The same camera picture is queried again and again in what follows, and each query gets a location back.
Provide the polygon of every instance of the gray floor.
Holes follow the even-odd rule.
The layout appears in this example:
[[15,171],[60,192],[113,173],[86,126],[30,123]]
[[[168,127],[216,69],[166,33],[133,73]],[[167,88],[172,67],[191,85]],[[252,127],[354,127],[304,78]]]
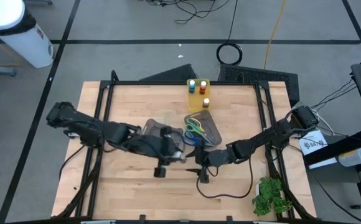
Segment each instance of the gray floor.
[[[193,1],[199,9],[209,3]],[[57,0],[54,6],[27,3],[50,39],[60,40],[74,0]],[[69,40],[226,39],[235,1],[205,19],[177,25],[188,17],[175,6],[153,7],[137,0],[81,0]],[[361,26],[361,1],[349,0]],[[269,39],[281,1],[239,1],[233,39]],[[275,39],[358,40],[341,0],[288,0]],[[44,117],[56,101],[77,105],[82,83],[108,79],[115,69],[121,80],[140,78],[191,63],[200,77],[216,80],[220,65],[217,44],[68,44],[52,84],[26,166],[7,222],[48,218],[58,184],[58,171],[68,139],[47,127]],[[241,45],[241,66],[263,68],[266,45]],[[231,50],[223,58],[234,60]],[[268,69],[297,73],[301,101],[313,105],[349,80],[350,65],[361,62],[361,45],[272,45]],[[0,49],[0,64],[12,59]],[[50,67],[35,69],[22,62],[17,77],[0,76],[0,209],[17,160],[26,141]],[[321,110],[335,131],[353,134],[361,130],[359,93],[349,94]],[[339,222],[356,221],[333,205],[310,180],[318,217]],[[342,206],[360,203],[354,184],[324,183]],[[351,210],[361,217],[361,211]]]

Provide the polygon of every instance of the scissors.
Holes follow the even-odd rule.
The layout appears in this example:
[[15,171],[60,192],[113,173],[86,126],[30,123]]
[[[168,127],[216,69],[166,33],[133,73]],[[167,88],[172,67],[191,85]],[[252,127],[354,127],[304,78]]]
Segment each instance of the scissors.
[[215,141],[213,141],[212,138],[210,138],[203,129],[201,123],[199,120],[195,118],[187,118],[186,119],[186,132],[185,137],[187,139],[190,139],[190,134],[187,134],[189,137],[186,136],[186,133],[190,132],[190,134],[195,133],[201,135],[205,140],[207,140],[207,145],[215,145]]
[[[186,145],[190,145],[190,146],[196,146],[202,139],[202,136],[198,136],[196,134],[194,134],[193,132],[190,131],[186,131],[185,132],[185,138],[183,140],[183,142]],[[211,144],[211,142],[208,142],[205,144],[206,146],[213,146],[213,144]]]

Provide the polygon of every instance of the black mat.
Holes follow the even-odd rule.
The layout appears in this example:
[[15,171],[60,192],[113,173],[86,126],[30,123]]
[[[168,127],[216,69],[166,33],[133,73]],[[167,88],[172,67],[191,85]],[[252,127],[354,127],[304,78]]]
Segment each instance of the black mat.
[[247,68],[235,65],[221,65],[218,81],[281,81],[286,83],[290,105],[299,101],[298,76],[293,73],[276,72],[257,68]]
[[191,78],[197,78],[192,65],[186,64],[171,70],[142,78],[140,81],[187,81]]

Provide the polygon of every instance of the yellow cable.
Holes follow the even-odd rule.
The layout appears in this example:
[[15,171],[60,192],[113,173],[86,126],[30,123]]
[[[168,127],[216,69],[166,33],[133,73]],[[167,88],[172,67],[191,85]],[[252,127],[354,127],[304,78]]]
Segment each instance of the yellow cable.
[[9,54],[13,60],[15,60],[18,64],[10,64],[11,66],[17,66],[17,67],[20,67],[21,64],[20,64],[20,59],[19,57],[16,57],[14,54],[12,54],[12,52],[10,52],[6,47],[4,47],[2,44],[0,44],[0,48],[2,48],[7,54]]
[[281,16],[283,15],[283,11],[284,11],[284,6],[286,5],[286,0],[283,0],[283,5],[281,6],[281,10],[280,10],[280,14],[278,17],[278,20],[276,22],[276,25],[274,26],[273,32],[272,32],[272,36],[270,37],[270,40],[268,42],[268,46],[266,47],[266,55],[265,55],[265,65],[263,66],[263,69],[266,70],[266,63],[268,61],[268,55],[269,55],[269,48],[270,48],[270,44],[272,43],[274,34],[276,33],[276,30],[278,29],[280,20],[281,20]]

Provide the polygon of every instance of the white trash can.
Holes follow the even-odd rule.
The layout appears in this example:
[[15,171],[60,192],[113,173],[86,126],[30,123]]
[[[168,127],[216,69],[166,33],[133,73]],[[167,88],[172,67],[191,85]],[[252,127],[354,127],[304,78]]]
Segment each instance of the white trash can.
[[0,39],[35,68],[53,62],[54,46],[22,0],[0,0]]

